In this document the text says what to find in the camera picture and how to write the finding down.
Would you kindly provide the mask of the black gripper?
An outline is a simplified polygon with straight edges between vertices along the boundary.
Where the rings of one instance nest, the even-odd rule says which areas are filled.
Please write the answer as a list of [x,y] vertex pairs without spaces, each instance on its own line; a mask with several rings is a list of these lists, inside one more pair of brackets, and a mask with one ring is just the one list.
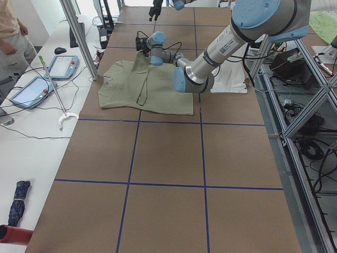
[[154,0],[153,1],[153,7],[150,8],[149,11],[149,21],[152,21],[153,17],[154,20],[157,21],[158,17],[161,14],[161,7],[163,4],[163,0]]
[[146,44],[146,43],[144,43],[144,44],[142,45],[142,54],[143,54],[144,56],[149,56],[149,55],[150,55],[150,52],[151,52],[151,46],[148,45],[148,44]]

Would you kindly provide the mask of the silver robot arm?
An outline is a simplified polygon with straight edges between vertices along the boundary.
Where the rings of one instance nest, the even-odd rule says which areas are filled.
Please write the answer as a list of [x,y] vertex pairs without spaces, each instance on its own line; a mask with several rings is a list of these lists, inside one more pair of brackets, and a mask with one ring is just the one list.
[[[179,11],[184,8],[186,4],[192,3],[193,1],[186,1],[186,0],[172,0],[173,7]],[[163,0],[154,0],[153,6],[150,7],[149,11],[149,21],[151,22],[153,19],[157,21],[158,17],[161,14]]]
[[308,33],[311,1],[236,1],[231,20],[217,38],[195,60],[163,48],[166,36],[155,32],[135,40],[137,51],[149,56],[151,63],[176,66],[173,86],[182,93],[203,93],[214,85],[213,70],[221,66],[245,43],[266,34],[271,43],[300,39]]

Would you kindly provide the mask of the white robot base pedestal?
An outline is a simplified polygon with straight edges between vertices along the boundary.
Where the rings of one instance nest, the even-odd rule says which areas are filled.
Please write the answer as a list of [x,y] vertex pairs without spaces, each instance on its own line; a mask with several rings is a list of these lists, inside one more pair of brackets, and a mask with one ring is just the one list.
[[212,74],[214,85],[211,93],[247,93],[242,62],[225,61]]

